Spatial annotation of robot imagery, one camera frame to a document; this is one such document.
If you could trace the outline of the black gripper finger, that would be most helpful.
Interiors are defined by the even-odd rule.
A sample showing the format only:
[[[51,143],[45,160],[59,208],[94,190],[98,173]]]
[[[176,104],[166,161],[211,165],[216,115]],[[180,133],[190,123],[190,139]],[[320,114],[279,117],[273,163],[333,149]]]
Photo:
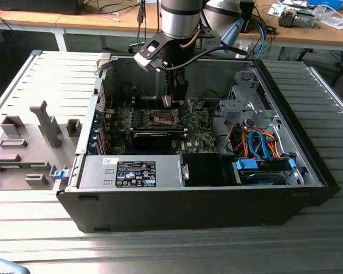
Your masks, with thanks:
[[[166,84],[167,84],[167,94],[169,96],[173,96],[174,78],[175,78],[175,72],[174,71],[166,71],[165,72],[165,79],[166,79]]]
[[[180,101],[185,100],[189,82],[185,79],[185,71],[177,70],[173,73],[171,101],[172,107],[176,108]]]

